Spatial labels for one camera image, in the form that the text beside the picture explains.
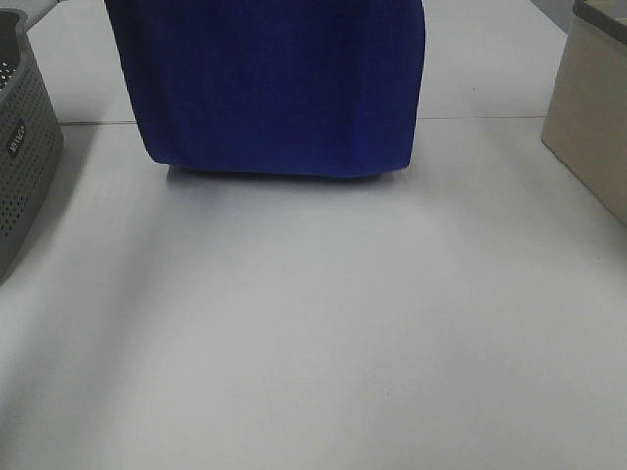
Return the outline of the beige storage box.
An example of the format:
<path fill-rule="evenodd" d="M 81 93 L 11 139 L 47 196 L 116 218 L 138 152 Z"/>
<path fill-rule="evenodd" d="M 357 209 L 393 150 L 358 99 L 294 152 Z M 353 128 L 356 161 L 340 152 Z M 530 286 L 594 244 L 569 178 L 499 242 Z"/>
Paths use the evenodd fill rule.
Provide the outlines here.
<path fill-rule="evenodd" d="M 626 222 L 626 3 L 576 1 L 543 144 Z"/>

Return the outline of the blue towel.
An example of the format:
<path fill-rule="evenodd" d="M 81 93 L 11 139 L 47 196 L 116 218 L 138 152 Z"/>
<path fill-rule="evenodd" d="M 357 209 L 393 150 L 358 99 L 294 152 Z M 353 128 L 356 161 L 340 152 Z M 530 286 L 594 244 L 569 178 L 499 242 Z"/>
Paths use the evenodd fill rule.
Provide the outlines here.
<path fill-rule="evenodd" d="M 331 178 L 407 167 L 419 1 L 109 1 L 140 136 L 187 170 Z"/>

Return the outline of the grey perforated plastic basket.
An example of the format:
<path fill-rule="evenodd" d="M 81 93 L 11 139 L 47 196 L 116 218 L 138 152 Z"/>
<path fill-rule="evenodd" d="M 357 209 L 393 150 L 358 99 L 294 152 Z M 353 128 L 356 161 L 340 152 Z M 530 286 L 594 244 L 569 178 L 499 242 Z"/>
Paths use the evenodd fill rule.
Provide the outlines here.
<path fill-rule="evenodd" d="M 28 32 L 57 3 L 1 3 L 1 276 L 48 194 L 64 136 Z"/>

